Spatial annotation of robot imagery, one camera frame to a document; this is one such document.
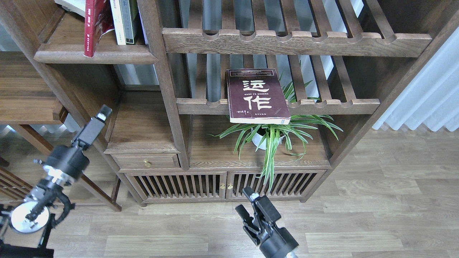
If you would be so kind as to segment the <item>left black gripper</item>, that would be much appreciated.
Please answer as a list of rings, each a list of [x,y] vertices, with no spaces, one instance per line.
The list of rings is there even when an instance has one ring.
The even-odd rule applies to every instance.
[[[61,171],[72,177],[74,181],[80,179],[90,163],[90,160],[82,152],[93,144],[112,111],[110,107],[103,105],[96,116],[92,117],[77,132],[73,146],[58,145],[54,147],[45,161],[45,171],[48,175],[52,175],[52,172]]]

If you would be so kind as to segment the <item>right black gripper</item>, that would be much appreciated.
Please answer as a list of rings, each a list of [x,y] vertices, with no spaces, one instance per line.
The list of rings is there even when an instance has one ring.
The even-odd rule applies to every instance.
[[[243,220],[245,232],[266,258],[297,258],[295,249],[299,246],[286,228],[279,228],[276,222],[281,219],[279,211],[267,196],[260,196],[251,187],[242,190],[251,201],[258,216],[253,218],[243,205],[235,210]],[[260,217],[262,224],[257,225]]]

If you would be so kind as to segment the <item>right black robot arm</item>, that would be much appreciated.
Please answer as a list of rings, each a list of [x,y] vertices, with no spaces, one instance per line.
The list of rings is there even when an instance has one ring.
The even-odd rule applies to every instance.
[[[296,258],[294,250],[299,246],[286,228],[279,228],[280,213],[267,196],[259,196],[251,187],[242,190],[251,201],[254,216],[251,217],[243,205],[236,211],[243,220],[243,229],[266,258]]]

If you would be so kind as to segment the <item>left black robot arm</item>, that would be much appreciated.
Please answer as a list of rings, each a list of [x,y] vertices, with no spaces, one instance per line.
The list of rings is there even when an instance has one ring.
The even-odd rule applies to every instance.
[[[103,105],[96,116],[82,127],[70,146],[54,147],[45,161],[36,160],[47,173],[25,196],[17,207],[1,206],[1,227],[10,227],[16,233],[30,234],[42,230],[36,248],[10,245],[1,241],[2,258],[52,258],[54,250],[47,248],[51,233],[75,208],[64,186],[70,186],[82,177],[90,160],[84,155],[98,137],[112,109]]]

